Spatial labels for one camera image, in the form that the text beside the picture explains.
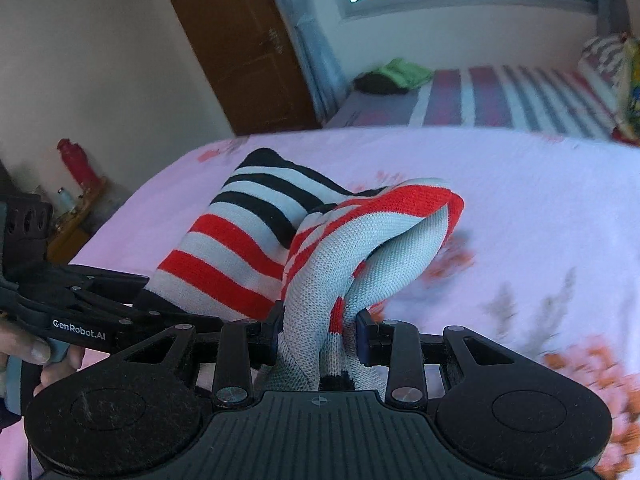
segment striped sock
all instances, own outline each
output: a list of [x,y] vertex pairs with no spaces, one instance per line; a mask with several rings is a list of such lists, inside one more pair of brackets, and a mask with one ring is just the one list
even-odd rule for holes
[[257,387],[383,389],[354,320],[419,276],[462,212],[435,179],[352,194],[262,148],[151,277],[136,307],[264,319],[283,299],[278,360]]
[[280,297],[297,228],[314,210],[331,209],[351,196],[273,150],[251,152],[162,261],[136,307],[179,308],[225,320],[264,319]]

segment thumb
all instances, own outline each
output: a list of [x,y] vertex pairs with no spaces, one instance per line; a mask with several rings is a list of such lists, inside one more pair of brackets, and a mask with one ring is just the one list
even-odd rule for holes
[[5,319],[0,319],[0,352],[35,365],[46,364],[51,357],[51,348],[44,339]]

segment finger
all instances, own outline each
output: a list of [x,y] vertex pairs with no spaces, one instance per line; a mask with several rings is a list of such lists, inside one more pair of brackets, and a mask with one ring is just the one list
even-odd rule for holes
[[66,351],[65,359],[74,370],[79,370],[82,368],[82,361],[84,360],[84,348],[71,345]]
[[5,319],[0,319],[0,352],[35,365],[43,365],[51,357],[46,341]]
[[42,369],[40,381],[42,386],[50,386],[51,384],[68,377],[82,366],[84,358],[84,348],[71,345],[66,351],[65,358],[59,363],[46,365]]
[[66,361],[60,361],[59,363],[47,365],[42,369],[40,382],[44,387],[51,386],[53,383],[74,373],[76,373],[75,368]]

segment screw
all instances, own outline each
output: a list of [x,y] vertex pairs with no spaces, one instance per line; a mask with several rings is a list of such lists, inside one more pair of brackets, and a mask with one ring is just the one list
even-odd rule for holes
[[396,388],[393,390],[391,392],[391,396],[398,402],[415,404],[422,398],[422,392],[418,390],[418,388],[403,386],[402,388]]
[[243,388],[237,386],[228,386],[226,388],[220,388],[216,392],[216,397],[220,402],[225,404],[237,404],[247,398],[248,394]]

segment wall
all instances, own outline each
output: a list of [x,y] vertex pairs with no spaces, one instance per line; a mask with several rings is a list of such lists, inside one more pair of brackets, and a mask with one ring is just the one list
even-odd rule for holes
[[62,137],[135,190],[231,135],[169,0],[0,0],[0,159],[24,188],[68,182]]
[[540,7],[447,7],[343,20],[335,0],[314,4],[349,78],[398,56],[431,68],[574,67],[596,27],[593,15]]
[[631,30],[638,36],[640,35],[640,0],[626,0],[626,3],[629,6]]

